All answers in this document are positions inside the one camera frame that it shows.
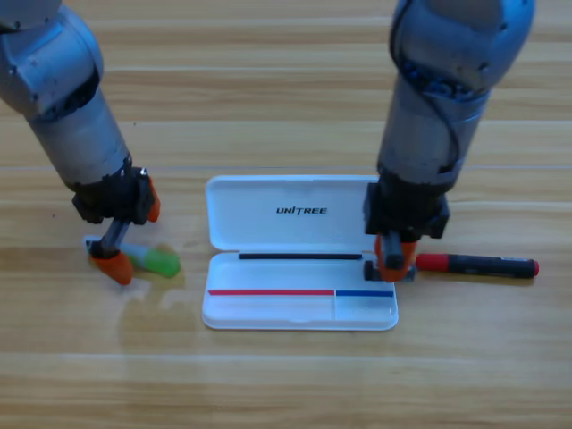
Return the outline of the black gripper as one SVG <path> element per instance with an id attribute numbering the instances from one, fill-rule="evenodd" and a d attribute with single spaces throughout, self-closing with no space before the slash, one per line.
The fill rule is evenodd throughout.
<path id="1" fill-rule="evenodd" d="M 161 213 L 161 201 L 147 170 L 125 163 L 99 182 L 73 183 L 71 189 L 72 203 L 84 221 L 100 224 L 104 219 L 112 220 L 101 239 L 88 242 L 91 260 L 107 277 L 121 286 L 129 285 L 134 269 L 130 258 L 119 249 L 122 239 L 130 224 L 155 223 Z"/>
<path id="2" fill-rule="evenodd" d="M 422 237 L 442 237 L 450 218 L 448 190 L 445 185 L 410 183 L 390 172 L 366 185 L 365 233 L 376 237 L 374 250 L 382 281 L 396 281 L 393 268 L 411 268 Z"/>

